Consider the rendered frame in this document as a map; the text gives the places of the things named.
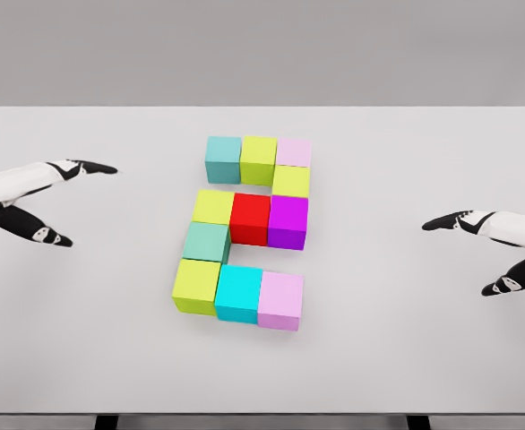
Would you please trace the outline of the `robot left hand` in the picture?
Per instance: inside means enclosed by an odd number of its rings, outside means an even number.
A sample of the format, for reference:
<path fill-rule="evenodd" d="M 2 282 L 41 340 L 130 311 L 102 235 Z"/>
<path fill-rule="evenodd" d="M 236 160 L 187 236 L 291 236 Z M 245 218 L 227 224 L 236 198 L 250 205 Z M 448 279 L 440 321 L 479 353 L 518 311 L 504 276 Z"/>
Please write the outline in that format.
<path fill-rule="evenodd" d="M 34 243 L 71 247 L 69 237 L 17 207 L 16 202 L 78 176 L 117 173 L 115 167 L 78 159 L 38 161 L 0 171 L 0 228 Z"/>

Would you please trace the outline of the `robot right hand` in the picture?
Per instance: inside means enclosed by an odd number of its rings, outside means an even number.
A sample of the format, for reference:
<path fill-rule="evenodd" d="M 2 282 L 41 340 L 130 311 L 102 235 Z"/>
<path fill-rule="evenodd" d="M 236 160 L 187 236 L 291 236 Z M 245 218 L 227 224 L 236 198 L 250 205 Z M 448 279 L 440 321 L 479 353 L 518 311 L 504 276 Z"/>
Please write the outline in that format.
<path fill-rule="evenodd" d="M 460 230 L 497 243 L 525 249 L 525 215 L 510 211 L 455 211 L 422 225 L 425 231 Z M 514 264 L 496 281 L 484 286 L 481 295 L 492 297 L 525 290 L 525 259 Z"/>

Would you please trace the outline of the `yellow-green cube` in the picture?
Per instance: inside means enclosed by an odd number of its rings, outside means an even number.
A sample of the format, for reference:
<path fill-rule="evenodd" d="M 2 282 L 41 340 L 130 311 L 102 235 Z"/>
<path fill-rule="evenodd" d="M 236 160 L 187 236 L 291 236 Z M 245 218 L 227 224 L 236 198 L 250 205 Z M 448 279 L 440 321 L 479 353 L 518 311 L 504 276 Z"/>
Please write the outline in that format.
<path fill-rule="evenodd" d="M 274 170 L 273 195 L 308 198 L 310 168 L 278 165 Z"/>
<path fill-rule="evenodd" d="M 220 262 L 190 259 L 180 261 L 171 295 L 179 312 L 217 315 L 214 301 L 220 268 Z"/>
<path fill-rule="evenodd" d="M 196 196 L 192 221 L 228 225 L 234 198 L 233 192 L 200 190 Z"/>
<path fill-rule="evenodd" d="M 277 144 L 276 137 L 244 137 L 239 159 L 242 184 L 272 186 Z"/>

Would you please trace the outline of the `sea green cube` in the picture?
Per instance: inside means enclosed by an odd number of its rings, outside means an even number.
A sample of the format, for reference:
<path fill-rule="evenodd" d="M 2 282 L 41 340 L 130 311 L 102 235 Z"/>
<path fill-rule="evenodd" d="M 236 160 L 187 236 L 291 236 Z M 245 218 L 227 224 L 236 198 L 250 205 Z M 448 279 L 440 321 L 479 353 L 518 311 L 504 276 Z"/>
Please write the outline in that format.
<path fill-rule="evenodd" d="M 227 225 L 192 222 L 186 234 L 182 257 L 226 264 L 230 245 Z"/>

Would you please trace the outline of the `teal blue cube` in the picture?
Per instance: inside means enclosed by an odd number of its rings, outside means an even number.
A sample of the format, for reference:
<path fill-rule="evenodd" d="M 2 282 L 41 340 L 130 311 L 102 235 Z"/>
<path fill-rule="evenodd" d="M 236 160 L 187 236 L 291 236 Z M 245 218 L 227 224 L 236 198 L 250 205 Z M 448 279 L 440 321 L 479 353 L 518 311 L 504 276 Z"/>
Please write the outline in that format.
<path fill-rule="evenodd" d="M 240 137 L 209 136 L 205 153 L 205 168 L 210 184 L 238 185 L 241 183 Z"/>

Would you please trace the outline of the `purple cube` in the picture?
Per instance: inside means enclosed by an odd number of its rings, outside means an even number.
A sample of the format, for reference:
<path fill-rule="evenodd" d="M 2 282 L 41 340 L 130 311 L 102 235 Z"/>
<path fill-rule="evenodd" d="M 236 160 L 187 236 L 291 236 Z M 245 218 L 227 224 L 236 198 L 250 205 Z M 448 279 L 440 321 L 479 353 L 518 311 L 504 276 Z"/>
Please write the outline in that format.
<path fill-rule="evenodd" d="M 302 251 L 306 243 L 308 207 L 307 198 L 272 195 L 268 247 Z"/>

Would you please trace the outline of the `pale pink cube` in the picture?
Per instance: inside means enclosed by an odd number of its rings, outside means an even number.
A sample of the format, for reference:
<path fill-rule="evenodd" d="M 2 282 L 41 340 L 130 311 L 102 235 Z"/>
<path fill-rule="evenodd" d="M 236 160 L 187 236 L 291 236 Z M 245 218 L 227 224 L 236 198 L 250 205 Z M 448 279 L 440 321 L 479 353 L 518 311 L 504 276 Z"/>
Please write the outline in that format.
<path fill-rule="evenodd" d="M 309 168 L 312 143 L 308 140 L 279 138 L 275 162 L 277 165 Z"/>
<path fill-rule="evenodd" d="M 262 275 L 257 325 L 266 329 L 298 331 L 304 277 L 273 271 L 264 271 Z"/>

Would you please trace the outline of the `red cube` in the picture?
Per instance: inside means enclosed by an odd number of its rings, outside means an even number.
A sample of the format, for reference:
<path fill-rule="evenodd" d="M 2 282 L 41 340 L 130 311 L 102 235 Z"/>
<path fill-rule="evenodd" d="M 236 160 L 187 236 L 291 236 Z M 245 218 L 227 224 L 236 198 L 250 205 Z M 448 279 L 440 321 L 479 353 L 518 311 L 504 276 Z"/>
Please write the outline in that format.
<path fill-rule="evenodd" d="M 231 242 L 266 246 L 270 211 L 270 196 L 236 193 L 229 223 Z"/>

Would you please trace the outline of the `bright cyan cube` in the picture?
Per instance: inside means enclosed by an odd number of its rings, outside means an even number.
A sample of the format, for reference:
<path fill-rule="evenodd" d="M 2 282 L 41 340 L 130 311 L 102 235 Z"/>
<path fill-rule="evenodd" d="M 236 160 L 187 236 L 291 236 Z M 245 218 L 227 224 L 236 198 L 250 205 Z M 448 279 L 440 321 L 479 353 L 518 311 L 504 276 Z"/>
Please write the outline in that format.
<path fill-rule="evenodd" d="M 258 305 L 263 270 L 223 264 L 215 296 L 215 310 L 221 321 L 258 323 Z"/>

